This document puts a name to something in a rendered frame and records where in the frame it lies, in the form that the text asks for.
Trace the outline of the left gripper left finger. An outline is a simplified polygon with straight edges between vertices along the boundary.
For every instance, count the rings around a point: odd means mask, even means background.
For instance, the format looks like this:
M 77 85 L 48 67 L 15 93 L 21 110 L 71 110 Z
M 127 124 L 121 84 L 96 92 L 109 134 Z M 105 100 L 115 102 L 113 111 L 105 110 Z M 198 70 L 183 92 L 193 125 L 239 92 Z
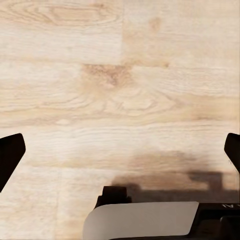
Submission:
M 21 133 L 0 138 L 0 193 L 26 152 Z

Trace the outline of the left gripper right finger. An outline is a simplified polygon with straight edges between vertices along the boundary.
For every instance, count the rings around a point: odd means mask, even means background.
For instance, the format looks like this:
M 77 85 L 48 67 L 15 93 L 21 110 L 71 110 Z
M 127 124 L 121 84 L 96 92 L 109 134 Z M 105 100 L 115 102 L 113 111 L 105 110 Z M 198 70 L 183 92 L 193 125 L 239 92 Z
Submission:
M 228 155 L 229 159 L 235 165 L 240 173 L 240 135 L 235 133 L 229 133 L 224 146 L 224 151 Z

